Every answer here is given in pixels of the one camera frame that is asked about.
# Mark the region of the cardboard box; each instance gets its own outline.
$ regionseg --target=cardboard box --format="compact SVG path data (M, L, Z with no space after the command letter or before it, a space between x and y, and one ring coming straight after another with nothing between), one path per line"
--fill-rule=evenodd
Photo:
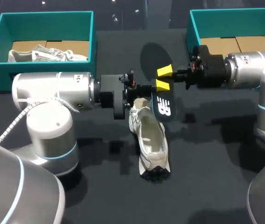
M240 36L235 38L202 38L201 45L206 45L213 55L229 53L265 51L265 36Z
M88 57L75 62L8 63L8 52L31 51L38 44ZM0 16L0 91L11 91L13 77L24 72L96 74L97 39L93 12L2 13Z
M265 51L265 8L191 10L186 43L190 57L195 45L223 57Z
M14 41L11 50L16 50L18 52L30 52L38 44L45 47L46 41Z

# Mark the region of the shoe insole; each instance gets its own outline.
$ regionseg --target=shoe insole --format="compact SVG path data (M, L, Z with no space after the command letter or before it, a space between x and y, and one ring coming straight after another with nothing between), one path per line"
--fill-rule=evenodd
M151 95L152 109L156 119L161 122L170 122L176 116L176 106L174 98L174 81L170 78L163 79L169 83L169 91L157 91Z
M164 146L163 136L157 124L142 122L142 141L148 153L161 152Z

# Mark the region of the black table surface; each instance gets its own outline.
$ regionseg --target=black table surface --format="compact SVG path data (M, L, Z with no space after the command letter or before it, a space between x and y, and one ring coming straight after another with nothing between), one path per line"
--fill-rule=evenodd
M98 32L97 74L134 69L146 84L157 68L186 64L186 30ZM265 144L254 135L258 92L185 90L175 84L176 119L166 124L171 177L139 176L138 143L112 109L74 114L80 167L63 179L64 224L248 224L246 195L265 165ZM0 135L17 116L11 95L0 95ZM30 143L25 119L5 148Z

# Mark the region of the sneaker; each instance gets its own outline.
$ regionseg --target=sneaker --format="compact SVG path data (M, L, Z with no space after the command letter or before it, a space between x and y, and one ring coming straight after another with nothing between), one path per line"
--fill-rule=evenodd
M50 62L50 61L87 61L88 58L83 55L73 54L71 50L65 52L46 48L38 45L30 52L18 52L11 50L8 53L8 62Z
M17 52L10 50L8 53L8 62L31 62L32 52Z
M48 49L47 52L33 50L32 60L34 62L42 61L87 61L88 58L83 55L76 55L71 50L61 51L55 48Z
M165 128L148 103L144 98L136 99L129 114L129 129L138 136L140 146L139 173L146 179L167 178L170 166Z
M46 53L49 51L49 49L39 44L32 51L29 52L18 52L16 50L10 50L8 53L8 62L32 62L33 51Z

